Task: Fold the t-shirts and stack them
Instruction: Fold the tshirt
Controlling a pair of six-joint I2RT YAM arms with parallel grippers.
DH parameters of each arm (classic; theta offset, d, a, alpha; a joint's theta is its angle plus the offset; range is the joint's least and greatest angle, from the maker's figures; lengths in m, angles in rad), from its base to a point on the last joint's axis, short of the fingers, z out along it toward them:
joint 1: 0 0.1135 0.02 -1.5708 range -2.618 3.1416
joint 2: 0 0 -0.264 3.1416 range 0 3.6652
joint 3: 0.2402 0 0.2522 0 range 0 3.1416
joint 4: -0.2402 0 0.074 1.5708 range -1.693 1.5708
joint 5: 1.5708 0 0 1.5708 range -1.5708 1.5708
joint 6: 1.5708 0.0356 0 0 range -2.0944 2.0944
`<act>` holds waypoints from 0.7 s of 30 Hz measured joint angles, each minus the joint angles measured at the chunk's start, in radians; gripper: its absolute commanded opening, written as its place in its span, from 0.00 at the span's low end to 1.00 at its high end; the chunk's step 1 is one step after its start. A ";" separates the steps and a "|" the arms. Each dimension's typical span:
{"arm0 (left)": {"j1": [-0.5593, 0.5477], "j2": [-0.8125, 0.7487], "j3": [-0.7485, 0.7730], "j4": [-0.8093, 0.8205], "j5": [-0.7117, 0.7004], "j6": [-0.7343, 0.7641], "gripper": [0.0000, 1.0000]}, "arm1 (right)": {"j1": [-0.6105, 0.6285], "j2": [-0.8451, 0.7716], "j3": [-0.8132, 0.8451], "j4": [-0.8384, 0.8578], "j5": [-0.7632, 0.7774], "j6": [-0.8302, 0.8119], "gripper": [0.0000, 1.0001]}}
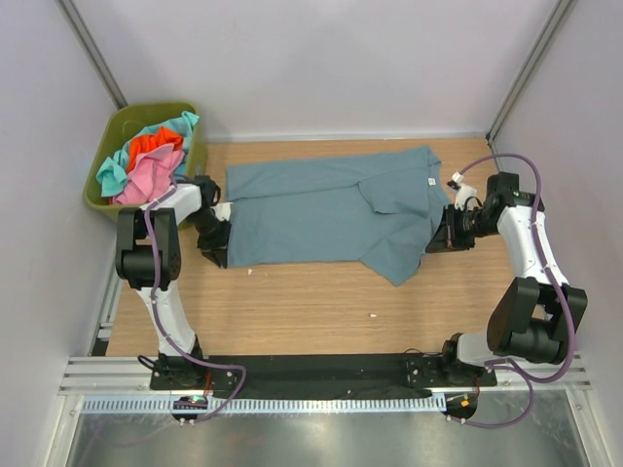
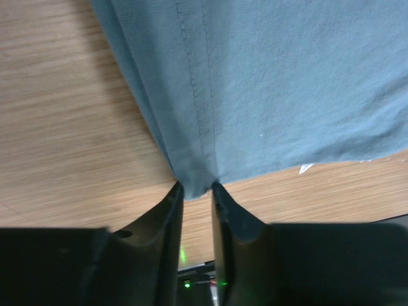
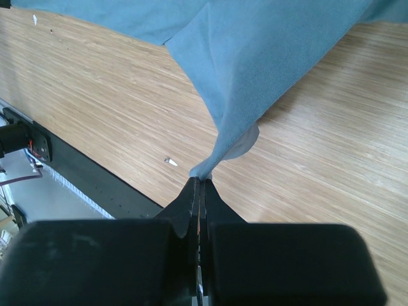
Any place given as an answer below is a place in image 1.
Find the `blue-grey t shirt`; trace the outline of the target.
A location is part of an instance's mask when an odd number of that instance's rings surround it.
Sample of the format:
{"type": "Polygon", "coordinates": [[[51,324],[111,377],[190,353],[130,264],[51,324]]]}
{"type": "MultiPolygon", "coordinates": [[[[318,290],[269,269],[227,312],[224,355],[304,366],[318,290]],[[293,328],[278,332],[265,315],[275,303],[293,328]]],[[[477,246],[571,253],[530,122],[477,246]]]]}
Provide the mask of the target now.
{"type": "Polygon", "coordinates": [[[359,262],[394,286],[420,268],[450,200],[427,146],[233,165],[232,267],[359,262]]]}

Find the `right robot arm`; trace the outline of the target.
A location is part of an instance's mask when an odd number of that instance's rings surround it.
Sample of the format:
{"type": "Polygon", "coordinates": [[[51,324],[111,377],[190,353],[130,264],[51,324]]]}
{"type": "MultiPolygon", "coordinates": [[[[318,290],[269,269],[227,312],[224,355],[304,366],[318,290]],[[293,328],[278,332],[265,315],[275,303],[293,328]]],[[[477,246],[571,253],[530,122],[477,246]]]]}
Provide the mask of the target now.
{"type": "Polygon", "coordinates": [[[445,341],[440,377],[460,385],[506,366],[530,382],[552,383],[567,372],[576,332],[588,305],[584,290],[570,286],[555,260],[545,230],[539,193],[519,187],[515,173],[500,172],[487,181],[484,200],[453,175],[454,203],[444,208],[430,253],[467,251],[478,238],[500,235],[514,278],[495,307],[486,330],[456,333],[445,341]]]}

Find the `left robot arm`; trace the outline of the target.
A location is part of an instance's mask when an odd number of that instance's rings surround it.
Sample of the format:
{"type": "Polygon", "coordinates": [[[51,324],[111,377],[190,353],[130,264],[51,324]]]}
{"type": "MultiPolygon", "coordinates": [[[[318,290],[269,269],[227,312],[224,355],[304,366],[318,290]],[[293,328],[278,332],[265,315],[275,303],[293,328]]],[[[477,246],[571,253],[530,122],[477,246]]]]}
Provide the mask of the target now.
{"type": "Polygon", "coordinates": [[[183,177],[156,200],[119,211],[116,272],[147,307],[159,340],[156,359],[138,358],[152,372],[153,389],[196,389],[208,377],[199,338],[179,294],[178,228],[183,223],[194,227],[202,255],[226,268],[231,223],[229,207],[220,198],[221,189],[209,176],[183,177]]]}

